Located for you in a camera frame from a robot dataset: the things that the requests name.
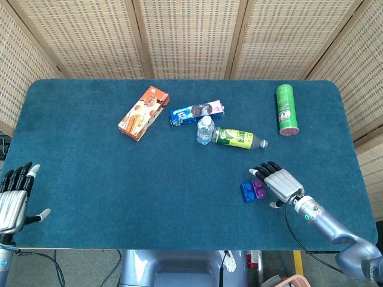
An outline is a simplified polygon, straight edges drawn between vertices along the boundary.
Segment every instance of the water bottle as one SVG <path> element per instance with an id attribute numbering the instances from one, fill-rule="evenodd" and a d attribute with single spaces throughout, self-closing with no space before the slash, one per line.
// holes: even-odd
<path id="1" fill-rule="evenodd" d="M 198 121 L 197 141 L 202 145 L 207 145 L 211 141 L 214 130 L 214 122 L 210 116 L 206 115 Z"/>
<path id="2" fill-rule="evenodd" d="M 224 129 L 216 127 L 212 134 L 212 141 L 222 145 L 237 146 L 239 148 L 266 148 L 268 142 L 256 136 L 254 133 L 242 130 Z"/>

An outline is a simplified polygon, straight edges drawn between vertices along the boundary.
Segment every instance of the silver robotic hand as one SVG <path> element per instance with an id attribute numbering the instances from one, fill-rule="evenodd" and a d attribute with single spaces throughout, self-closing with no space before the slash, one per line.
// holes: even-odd
<path id="1" fill-rule="evenodd" d="M 0 183 L 0 243 L 15 245 L 13 236 L 25 225 L 40 222 L 46 218 L 50 209 L 36 216 L 26 216 L 28 198 L 40 165 L 27 163 L 18 169 L 5 173 Z"/>
<path id="2" fill-rule="evenodd" d="M 270 204 L 272 207 L 294 204 L 295 211 L 331 244 L 349 245 L 336 255 L 336 263 L 342 272 L 355 279 L 378 284 L 383 282 L 383 256 L 379 249 L 349 231 L 312 197 L 305 196 L 303 185 L 287 170 L 269 161 L 249 172 L 263 181 L 277 196 L 278 200 Z"/>

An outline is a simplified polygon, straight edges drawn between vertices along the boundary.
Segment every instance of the table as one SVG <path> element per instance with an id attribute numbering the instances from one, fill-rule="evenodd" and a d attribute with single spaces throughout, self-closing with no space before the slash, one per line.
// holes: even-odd
<path id="1" fill-rule="evenodd" d="M 275 90 L 294 89 L 300 132 L 278 134 Z M 118 122 L 149 86 L 169 105 L 141 141 Z M 265 149 L 195 140 L 196 125 L 172 127 L 169 110 L 220 99 L 216 126 L 257 133 Z M 375 242 L 377 233 L 339 90 L 329 81 L 39 80 L 28 91 L 5 169 L 32 160 L 41 170 L 28 215 L 42 223 L 15 237 L 33 248 L 298 249 L 275 197 L 244 203 L 248 169 L 269 160 L 291 172 L 333 216 Z M 310 250 L 329 245 L 290 210 Z"/>

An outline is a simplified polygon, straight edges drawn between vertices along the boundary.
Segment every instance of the green can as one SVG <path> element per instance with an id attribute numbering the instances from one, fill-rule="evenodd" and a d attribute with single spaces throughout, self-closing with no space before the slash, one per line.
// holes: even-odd
<path id="1" fill-rule="evenodd" d="M 279 133 L 283 136 L 293 136 L 299 133 L 293 87 L 284 84 L 276 88 L 276 102 L 278 104 Z"/>

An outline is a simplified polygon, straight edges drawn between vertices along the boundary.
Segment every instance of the cookie package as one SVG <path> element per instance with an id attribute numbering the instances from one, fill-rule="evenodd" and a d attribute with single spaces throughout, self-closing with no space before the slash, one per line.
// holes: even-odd
<path id="1" fill-rule="evenodd" d="M 180 126 L 182 124 L 195 123 L 204 115 L 209 115 L 211 118 L 220 118 L 224 114 L 223 109 L 224 106 L 220 100 L 180 109 L 172 109 L 169 112 L 170 124 L 172 126 Z"/>
<path id="2" fill-rule="evenodd" d="M 121 120 L 118 128 L 122 133 L 139 141 L 169 101 L 170 98 L 167 93 L 150 86 Z"/>

